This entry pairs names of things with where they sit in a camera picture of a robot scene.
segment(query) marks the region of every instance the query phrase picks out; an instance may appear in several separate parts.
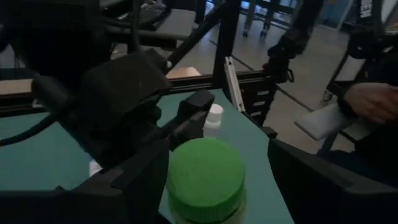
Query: black jacket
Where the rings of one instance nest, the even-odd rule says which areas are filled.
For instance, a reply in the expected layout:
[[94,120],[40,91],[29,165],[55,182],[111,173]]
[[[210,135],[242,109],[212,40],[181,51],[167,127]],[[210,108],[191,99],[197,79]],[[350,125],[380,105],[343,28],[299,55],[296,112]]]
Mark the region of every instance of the black jacket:
[[[388,83],[398,86],[398,50],[385,54],[381,61],[368,70],[361,82]],[[339,98],[341,111],[347,116],[356,116],[351,107]],[[370,166],[392,178],[398,178],[398,125],[386,124],[372,135],[358,141],[355,153],[366,159]]]

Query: green bottle cap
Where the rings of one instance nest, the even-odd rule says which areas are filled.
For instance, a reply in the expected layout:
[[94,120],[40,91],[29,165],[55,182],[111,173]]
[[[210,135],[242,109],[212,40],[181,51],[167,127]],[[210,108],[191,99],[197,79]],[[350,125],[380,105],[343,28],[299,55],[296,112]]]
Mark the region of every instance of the green bottle cap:
[[172,209],[196,223],[222,222],[238,209],[244,164],[238,151],[214,138],[194,139],[170,158],[167,190]]

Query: human hand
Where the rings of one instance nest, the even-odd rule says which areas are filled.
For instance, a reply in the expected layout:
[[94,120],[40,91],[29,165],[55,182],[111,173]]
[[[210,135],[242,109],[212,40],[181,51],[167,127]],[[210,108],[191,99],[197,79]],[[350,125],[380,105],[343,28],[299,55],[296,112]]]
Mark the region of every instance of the human hand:
[[398,87],[386,83],[359,83],[345,94],[345,101],[358,116],[378,124],[398,121]]

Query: plastic bottle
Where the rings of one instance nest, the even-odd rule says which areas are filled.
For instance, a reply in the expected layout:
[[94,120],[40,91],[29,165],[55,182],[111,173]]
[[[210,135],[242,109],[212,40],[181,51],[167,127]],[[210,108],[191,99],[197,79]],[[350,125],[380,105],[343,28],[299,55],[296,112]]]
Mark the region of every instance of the plastic bottle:
[[217,138],[220,135],[221,121],[223,119],[224,108],[213,104],[206,118],[203,127],[203,136],[206,138]]

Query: floor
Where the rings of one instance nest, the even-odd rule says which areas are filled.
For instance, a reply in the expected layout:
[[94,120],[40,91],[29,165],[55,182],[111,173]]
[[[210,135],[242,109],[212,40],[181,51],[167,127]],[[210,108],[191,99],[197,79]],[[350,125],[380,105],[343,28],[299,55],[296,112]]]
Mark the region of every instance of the floor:
[[[244,38],[242,35],[244,21],[245,16],[241,15],[233,50],[233,56],[237,59],[236,70],[259,70],[268,60],[267,49],[277,43],[284,30],[272,27],[266,39],[260,38],[262,22],[255,21],[249,37]],[[193,66],[201,74],[210,74],[213,69],[217,36],[216,26],[177,65],[177,68]],[[279,133],[280,140],[309,153],[316,153],[320,148],[322,142],[314,141],[299,130],[294,125],[294,120],[322,106],[320,102],[323,91],[343,55],[347,41],[346,34],[318,26],[304,54],[291,61],[290,67],[295,73],[295,83],[280,85],[280,91],[277,92],[264,123]],[[14,65],[10,50],[0,55],[0,66],[3,68]],[[124,50],[123,46],[117,48],[118,52]],[[352,151],[353,143],[343,136],[338,136],[333,148]]]

